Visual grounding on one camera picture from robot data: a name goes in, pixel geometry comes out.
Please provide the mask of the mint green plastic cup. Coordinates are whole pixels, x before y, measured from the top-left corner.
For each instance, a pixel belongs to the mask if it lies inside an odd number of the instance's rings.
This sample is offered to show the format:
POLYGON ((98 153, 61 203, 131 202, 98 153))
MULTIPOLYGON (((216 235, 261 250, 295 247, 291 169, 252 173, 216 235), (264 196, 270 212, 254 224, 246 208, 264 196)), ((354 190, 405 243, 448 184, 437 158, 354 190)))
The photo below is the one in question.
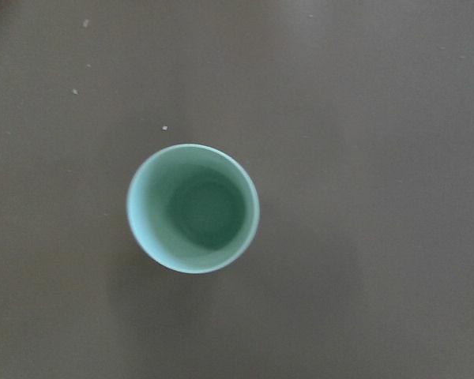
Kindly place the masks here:
POLYGON ((260 203, 234 158, 202 144, 176 144, 134 173, 126 215, 137 244, 155 262, 203 274, 244 254, 258 231, 260 203))

